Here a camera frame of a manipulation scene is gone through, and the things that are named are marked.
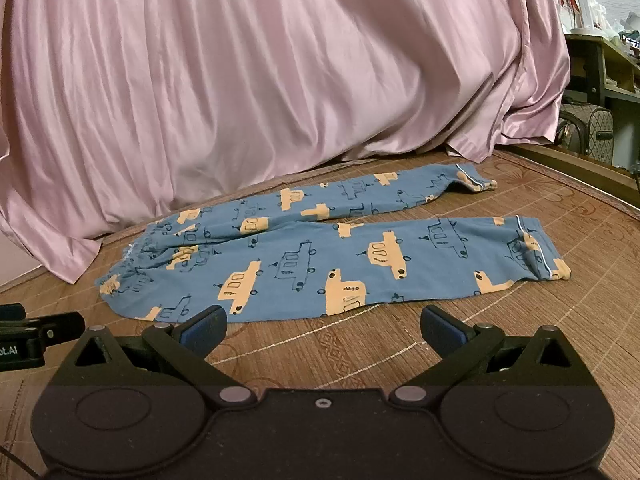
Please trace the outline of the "blue car print pants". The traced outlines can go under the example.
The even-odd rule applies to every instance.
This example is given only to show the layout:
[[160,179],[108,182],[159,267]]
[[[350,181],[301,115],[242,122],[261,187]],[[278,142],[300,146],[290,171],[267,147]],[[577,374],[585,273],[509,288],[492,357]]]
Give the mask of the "blue car print pants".
[[426,165],[187,209],[150,224],[96,284],[124,318],[182,323],[218,304],[247,323],[569,278],[535,218],[381,221],[495,187],[470,164]]

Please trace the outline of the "brown patterned handbag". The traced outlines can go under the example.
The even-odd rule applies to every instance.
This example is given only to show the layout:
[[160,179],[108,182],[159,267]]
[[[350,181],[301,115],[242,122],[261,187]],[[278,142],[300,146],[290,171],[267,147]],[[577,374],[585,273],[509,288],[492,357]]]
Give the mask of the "brown patterned handbag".
[[611,165],[614,151],[612,112],[590,103],[563,103],[554,144]]

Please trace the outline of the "pink satin bed sheet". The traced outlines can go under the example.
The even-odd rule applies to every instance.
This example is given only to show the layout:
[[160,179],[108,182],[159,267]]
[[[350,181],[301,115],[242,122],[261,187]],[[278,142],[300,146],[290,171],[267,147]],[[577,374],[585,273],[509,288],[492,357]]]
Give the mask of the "pink satin bed sheet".
[[1,231],[101,235],[332,159],[550,140],[556,0],[1,0]]

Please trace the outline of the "wooden shelf unit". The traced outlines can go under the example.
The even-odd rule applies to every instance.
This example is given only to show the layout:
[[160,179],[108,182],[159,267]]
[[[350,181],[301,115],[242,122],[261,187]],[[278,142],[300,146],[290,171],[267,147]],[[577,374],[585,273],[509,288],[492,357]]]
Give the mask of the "wooden shelf unit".
[[613,115],[614,166],[629,169],[639,159],[639,65],[612,41],[567,34],[572,98],[608,108]]

